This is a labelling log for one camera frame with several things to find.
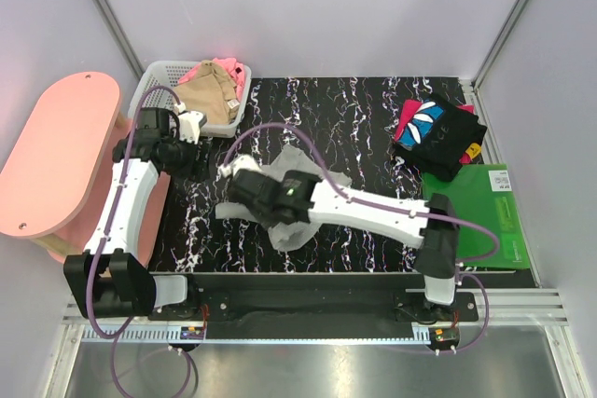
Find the grey t shirt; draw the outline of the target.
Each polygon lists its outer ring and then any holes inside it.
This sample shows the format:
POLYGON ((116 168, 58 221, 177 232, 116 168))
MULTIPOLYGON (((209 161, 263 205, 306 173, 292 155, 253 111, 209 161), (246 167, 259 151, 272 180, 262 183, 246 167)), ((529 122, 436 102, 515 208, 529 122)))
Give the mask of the grey t shirt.
MULTIPOLYGON (((322 169, 301 149, 286 144, 270 165, 262 165, 264 174, 281 181, 291 170, 316 174, 324 178, 322 169)), ((263 218, 254 216, 241 203, 220 202, 215 206, 216 219, 242 219, 262 225, 267 229, 274 250, 282 253, 296 251, 304 246, 319 230, 319 224, 297 222, 290 225, 272 224, 263 218)))

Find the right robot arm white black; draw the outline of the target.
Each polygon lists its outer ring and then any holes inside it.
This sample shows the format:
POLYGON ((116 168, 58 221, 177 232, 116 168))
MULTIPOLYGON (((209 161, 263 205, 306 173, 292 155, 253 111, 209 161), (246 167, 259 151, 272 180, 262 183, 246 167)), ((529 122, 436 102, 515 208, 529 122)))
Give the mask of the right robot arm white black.
POLYGON ((315 174, 290 171, 278 181, 263 172, 239 169, 228 185, 231 202, 269 229, 291 231, 290 240, 310 226, 347 226, 382 235, 416 250, 413 267, 423 275, 423 308, 444 320, 457 308, 456 249, 459 226, 450 200, 388 198, 335 187, 315 174))

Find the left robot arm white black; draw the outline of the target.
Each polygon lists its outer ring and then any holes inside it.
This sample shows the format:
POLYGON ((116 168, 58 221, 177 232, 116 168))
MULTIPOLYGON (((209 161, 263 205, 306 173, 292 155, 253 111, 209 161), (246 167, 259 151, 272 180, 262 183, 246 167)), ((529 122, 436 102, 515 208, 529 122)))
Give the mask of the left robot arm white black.
POLYGON ((206 117, 182 106, 148 107, 112 152, 110 189, 82 254, 69 255, 63 273, 87 318, 148 316, 169 306, 183 320, 201 310, 201 297, 181 275, 153 275, 139 259, 146 207, 160 175, 197 181, 203 167, 201 128, 206 117))

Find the beige t shirt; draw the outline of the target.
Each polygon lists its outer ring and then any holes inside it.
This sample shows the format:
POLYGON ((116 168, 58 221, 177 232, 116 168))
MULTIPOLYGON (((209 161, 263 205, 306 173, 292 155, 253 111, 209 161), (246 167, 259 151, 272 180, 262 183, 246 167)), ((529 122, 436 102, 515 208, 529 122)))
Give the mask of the beige t shirt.
POLYGON ((187 110, 204 113, 209 125, 228 125, 241 105, 234 81, 211 60, 202 61, 197 74, 174 87, 174 92, 187 110))

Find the pink t shirt in basket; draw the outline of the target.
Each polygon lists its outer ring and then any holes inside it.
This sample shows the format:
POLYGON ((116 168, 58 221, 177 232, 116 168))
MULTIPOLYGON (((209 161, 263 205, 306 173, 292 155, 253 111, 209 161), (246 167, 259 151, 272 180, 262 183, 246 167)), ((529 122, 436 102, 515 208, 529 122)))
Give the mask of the pink t shirt in basket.
MULTIPOLYGON (((243 96, 244 87, 246 83, 246 70, 244 65, 238 62, 236 58, 213 58, 211 62, 219 65, 228 73, 230 78, 235 83, 237 99, 240 100, 243 96)), ((178 84, 181 85, 188 82, 194 75, 197 74, 200 67, 201 63, 199 62, 197 65, 195 65, 192 69, 190 69, 188 72, 186 72, 183 76, 181 76, 178 79, 178 84)))

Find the pink oval tiered shelf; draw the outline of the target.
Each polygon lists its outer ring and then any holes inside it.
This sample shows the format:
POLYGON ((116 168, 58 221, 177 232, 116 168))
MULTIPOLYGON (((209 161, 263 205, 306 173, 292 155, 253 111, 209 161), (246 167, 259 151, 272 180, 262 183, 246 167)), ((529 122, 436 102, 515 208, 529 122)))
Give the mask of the pink oval tiered shelf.
POLYGON ((130 120, 117 81, 69 75, 37 101, 1 172, 1 232, 62 263, 96 229, 112 182, 111 151, 130 120))

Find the black printed folded t shirt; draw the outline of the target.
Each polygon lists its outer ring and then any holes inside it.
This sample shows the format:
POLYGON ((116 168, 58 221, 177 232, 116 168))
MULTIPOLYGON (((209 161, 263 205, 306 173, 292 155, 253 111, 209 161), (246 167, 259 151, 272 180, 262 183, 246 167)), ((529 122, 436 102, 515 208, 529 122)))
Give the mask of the black printed folded t shirt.
POLYGON ((443 182, 454 179, 466 151, 480 150, 487 127, 469 106, 456 106, 432 93, 394 146, 399 157, 443 182))

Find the green folding board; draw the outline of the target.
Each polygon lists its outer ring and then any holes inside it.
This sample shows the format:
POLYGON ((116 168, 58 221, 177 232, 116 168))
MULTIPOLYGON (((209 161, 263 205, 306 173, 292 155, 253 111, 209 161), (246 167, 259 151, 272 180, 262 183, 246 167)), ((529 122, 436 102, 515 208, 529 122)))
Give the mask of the green folding board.
POLYGON ((468 266, 501 270, 531 266, 505 164, 465 165, 449 183, 425 173, 423 197, 430 199, 435 193, 451 200, 458 218, 487 228, 500 240, 499 252, 474 261, 474 256, 486 254, 493 248, 493 241, 481 232, 463 226, 457 257, 464 259, 468 266))

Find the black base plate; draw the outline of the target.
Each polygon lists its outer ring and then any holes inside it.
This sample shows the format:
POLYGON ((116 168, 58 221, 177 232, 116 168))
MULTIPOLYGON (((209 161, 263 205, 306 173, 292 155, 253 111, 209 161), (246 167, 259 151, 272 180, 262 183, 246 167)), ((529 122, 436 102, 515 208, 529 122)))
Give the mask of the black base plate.
POLYGON ((211 342, 395 341, 418 327, 475 323, 474 296, 434 305, 416 273, 194 274, 189 298, 153 321, 206 323, 211 342))

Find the left aluminium frame post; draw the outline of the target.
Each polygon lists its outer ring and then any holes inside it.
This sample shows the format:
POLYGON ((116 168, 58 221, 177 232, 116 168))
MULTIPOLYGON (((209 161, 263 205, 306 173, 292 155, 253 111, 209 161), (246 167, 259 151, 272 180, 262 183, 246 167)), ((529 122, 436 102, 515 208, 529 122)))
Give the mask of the left aluminium frame post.
POLYGON ((137 56, 132 43, 122 27, 115 10, 109 0, 92 0, 102 17, 109 33, 115 41, 122 57, 137 80, 143 76, 145 69, 137 56))

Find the aluminium frame post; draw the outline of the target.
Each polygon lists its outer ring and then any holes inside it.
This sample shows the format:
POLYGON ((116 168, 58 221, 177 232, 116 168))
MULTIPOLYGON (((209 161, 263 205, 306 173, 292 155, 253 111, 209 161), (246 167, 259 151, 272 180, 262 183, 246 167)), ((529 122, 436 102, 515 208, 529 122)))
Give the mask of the aluminium frame post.
POLYGON ((115 10, 109 0, 92 0, 102 17, 109 33, 115 41, 122 57, 137 80, 143 76, 145 69, 137 56, 132 43, 122 27, 115 10))
POLYGON ((507 14, 506 20, 497 34, 497 37, 493 41, 488 54, 484 58, 476 75, 471 79, 473 89, 479 89, 487 78, 530 2, 531 0, 515 0, 512 8, 507 14))

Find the aluminium front rail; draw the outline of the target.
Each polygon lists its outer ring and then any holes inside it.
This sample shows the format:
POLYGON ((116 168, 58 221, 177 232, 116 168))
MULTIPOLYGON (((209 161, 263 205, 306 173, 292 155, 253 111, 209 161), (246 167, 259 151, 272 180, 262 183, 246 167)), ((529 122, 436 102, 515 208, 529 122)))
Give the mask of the aluminium front rail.
MULTIPOLYGON (((562 326, 567 318, 557 293, 551 290, 466 290, 458 295, 461 329, 482 326, 562 326)), ((387 315, 364 311, 313 313, 251 312, 234 320, 231 313, 211 310, 207 324, 191 321, 150 321, 135 318, 119 340, 174 345, 380 345, 428 346, 432 330, 446 330, 451 323, 409 322, 395 306, 387 315)))

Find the right aluminium frame post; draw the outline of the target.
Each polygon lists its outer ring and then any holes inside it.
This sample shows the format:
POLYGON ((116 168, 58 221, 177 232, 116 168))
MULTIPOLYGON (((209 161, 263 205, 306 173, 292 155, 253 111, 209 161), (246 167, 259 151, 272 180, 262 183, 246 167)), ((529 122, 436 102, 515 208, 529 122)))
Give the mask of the right aluminium frame post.
POLYGON ((531 0, 515 0, 512 8, 507 14, 506 20, 497 34, 497 37, 493 41, 488 54, 484 58, 476 75, 471 79, 473 89, 479 89, 487 78, 530 2, 531 0))

